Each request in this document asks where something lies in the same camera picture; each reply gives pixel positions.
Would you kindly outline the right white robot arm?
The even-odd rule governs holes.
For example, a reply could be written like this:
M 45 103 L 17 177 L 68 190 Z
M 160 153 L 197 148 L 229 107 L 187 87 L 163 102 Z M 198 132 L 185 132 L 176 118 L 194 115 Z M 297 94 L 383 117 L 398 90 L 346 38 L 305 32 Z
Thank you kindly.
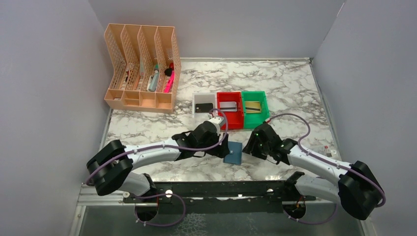
M 383 202 L 385 193 L 374 174 L 361 161 L 337 161 L 314 152 L 292 139 L 282 140 L 271 125 L 256 127 L 243 152 L 265 160 L 300 167 L 316 177 L 297 174 L 290 186 L 299 195 L 314 196 L 340 204 L 352 217 L 365 220 Z

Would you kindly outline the silver credit card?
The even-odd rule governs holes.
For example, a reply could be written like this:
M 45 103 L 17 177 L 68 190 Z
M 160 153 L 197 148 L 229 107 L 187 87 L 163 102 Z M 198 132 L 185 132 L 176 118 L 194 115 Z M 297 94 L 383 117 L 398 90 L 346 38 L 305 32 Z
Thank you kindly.
M 238 104 L 235 101 L 222 101 L 219 102 L 219 109 L 224 112 L 237 112 Z

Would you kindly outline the peach plastic file organizer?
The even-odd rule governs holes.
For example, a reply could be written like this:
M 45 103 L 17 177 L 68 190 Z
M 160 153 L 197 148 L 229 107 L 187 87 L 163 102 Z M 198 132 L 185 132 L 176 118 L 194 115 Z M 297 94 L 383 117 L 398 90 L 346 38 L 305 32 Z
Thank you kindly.
M 114 69 L 104 100 L 114 110 L 171 113 L 174 111 L 181 61 L 176 29 L 173 26 L 109 24 L 104 33 Z M 155 92 L 147 91 L 154 66 L 159 66 Z M 164 71 L 175 71 L 169 93 Z

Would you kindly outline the red plastic bin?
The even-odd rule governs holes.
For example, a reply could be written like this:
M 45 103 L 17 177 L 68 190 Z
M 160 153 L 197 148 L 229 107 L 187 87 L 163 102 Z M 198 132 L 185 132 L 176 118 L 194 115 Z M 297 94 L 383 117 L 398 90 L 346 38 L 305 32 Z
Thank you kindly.
M 217 92 L 217 108 L 219 109 L 219 102 L 222 101 L 235 101 L 238 104 L 237 112 L 224 112 L 228 121 L 229 129 L 243 129 L 244 125 L 244 112 L 243 102 L 240 91 L 234 92 Z

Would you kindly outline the blue leather card holder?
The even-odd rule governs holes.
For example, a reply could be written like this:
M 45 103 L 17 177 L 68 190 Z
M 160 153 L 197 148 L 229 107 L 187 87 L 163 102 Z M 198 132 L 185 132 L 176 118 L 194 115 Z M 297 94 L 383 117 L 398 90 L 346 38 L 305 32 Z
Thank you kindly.
M 229 154 L 223 159 L 226 164 L 241 165 L 242 159 L 242 143 L 240 142 L 228 142 Z

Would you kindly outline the white plastic bin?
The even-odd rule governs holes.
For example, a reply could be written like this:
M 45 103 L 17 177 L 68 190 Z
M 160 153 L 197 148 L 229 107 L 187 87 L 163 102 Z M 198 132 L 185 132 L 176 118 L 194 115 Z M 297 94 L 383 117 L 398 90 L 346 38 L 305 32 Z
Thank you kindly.
M 217 108 L 217 93 L 216 92 L 198 92 L 192 94 L 192 116 L 193 118 L 204 117 L 206 113 L 195 113 L 196 103 L 212 103 L 213 108 Z

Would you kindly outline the green plastic bin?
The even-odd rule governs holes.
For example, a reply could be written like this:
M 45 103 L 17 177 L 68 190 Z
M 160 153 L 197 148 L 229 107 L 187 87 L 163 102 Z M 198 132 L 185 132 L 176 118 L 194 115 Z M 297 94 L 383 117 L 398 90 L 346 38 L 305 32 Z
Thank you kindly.
M 242 91 L 241 98 L 244 112 L 244 129 L 254 129 L 270 117 L 264 91 Z

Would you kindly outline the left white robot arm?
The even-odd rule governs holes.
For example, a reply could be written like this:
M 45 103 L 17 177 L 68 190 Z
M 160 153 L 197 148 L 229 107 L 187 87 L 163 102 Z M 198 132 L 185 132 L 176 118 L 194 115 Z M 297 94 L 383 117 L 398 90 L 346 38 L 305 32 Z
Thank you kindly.
M 197 152 L 224 158 L 229 154 L 228 137 L 219 134 L 217 124 L 205 121 L 194 130 L 175 134 L 169 139 L 142 146 L 124 146 L 113 140 L 87 163 L 88 186 L 99 196 L 117 190 L 137 198 L 150 198 L 157 190 L 151 177 L 134 173 L 135 169 L 160 162 L 175 162 L 195 157 Z

